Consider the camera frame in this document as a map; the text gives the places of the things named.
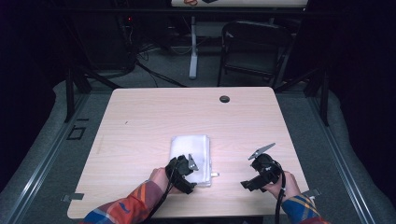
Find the chair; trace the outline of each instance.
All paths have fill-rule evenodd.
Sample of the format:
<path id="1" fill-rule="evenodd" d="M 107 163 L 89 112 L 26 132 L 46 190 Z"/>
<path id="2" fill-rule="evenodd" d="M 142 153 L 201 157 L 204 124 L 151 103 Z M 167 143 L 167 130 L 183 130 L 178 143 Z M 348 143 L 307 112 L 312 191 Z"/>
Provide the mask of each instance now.
<path id="1" fill-rule="evenodd" d="M 278 25 L 232 21 L 222 29 L 218 86 L 222 70 L 262 77 L 274 87 L 292 42 L 290 32 Z"/>

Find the white towel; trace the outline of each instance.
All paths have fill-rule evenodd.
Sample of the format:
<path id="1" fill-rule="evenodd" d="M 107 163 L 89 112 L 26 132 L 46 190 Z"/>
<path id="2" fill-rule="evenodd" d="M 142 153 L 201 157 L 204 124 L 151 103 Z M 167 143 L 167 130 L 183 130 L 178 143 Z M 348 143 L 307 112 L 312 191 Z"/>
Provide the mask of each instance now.
<path id="1" fill-rule="evenodd" d="M 190 183 L 197 183 L 197 187 L 209 187 L 212 184 L 212 164 L 210 160 L 209 138 L 207 135 L 181 135 L 172 138 L 170 158 L 189 154 L 195 161 L 198 171 L 186 176 Z"/>

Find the table leg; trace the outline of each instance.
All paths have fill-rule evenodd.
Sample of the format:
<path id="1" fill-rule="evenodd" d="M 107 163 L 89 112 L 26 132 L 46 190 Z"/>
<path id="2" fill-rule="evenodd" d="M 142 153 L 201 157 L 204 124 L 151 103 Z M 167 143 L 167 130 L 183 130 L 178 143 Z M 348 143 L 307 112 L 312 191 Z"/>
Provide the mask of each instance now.
<path id="1" fill-rule="evenodd" d="M 197 36 L 195 33 L 195 17 L 191 17 L 191 62 L 190 62 L 190 79 L 197 78 Z"/>

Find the sleeve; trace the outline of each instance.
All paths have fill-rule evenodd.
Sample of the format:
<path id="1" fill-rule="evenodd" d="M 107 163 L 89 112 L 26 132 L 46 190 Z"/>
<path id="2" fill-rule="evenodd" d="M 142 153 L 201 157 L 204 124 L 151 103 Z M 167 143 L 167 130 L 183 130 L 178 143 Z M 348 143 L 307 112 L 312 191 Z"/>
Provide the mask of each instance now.
<path id="1" fill-rule="evenodd" d="M 137 187 L 128 197 L 106 203 L 92 210 L 79 224 L 139 223 L 145 220 L 160 201 L 163 191 L 152 181 Z"/>
<path id="2" fill-rule="evenodd" d="M 292 224 L 329 224 L 317 211 L 311 200 L 300 194 L 282 203 L 283 211 Z"/>

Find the wooden table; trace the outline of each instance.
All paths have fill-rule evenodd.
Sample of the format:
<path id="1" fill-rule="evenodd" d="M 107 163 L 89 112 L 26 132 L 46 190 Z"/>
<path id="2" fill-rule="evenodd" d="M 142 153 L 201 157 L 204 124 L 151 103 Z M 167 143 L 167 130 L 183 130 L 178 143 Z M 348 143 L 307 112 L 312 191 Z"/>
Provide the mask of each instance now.
<path id="1" fill-rule="evenodd" d="M 230 97 L 222 103 L 222 95 Z M 262 216 L 275 213 L 268 192 L 250 192 L 240 182 L 258 173 L 248 157 L 276 143 L 266 153 L 292 171 L 301 191 L 308 190 L 274 92 L 270 88 L 118 89 L 93 142 L 67 215 L 83 218 L 97 206 L 126 197 L 167 165 L 171 138 L 207 134 L 210 138 L 210 188 L 190 195 L 169 195 L 154 217 Z"/>

